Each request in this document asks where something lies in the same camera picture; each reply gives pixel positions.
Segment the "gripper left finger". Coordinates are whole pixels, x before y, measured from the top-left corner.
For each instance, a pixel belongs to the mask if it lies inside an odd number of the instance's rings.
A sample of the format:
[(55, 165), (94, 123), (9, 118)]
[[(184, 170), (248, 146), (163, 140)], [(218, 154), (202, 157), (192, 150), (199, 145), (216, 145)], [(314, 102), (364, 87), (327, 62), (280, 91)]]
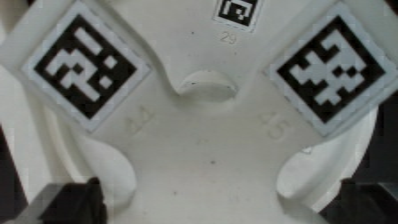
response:
[(10, 224), (106, 224), (101, 182), (53, 183), (42, 188)]

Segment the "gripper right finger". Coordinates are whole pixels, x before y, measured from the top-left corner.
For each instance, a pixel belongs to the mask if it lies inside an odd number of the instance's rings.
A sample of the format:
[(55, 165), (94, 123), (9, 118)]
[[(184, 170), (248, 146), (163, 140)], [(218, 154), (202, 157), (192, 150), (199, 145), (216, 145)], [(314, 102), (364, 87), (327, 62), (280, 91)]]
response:
[(398, 224), (398, 183), (344, 179), (319, 214), (328, 224)]

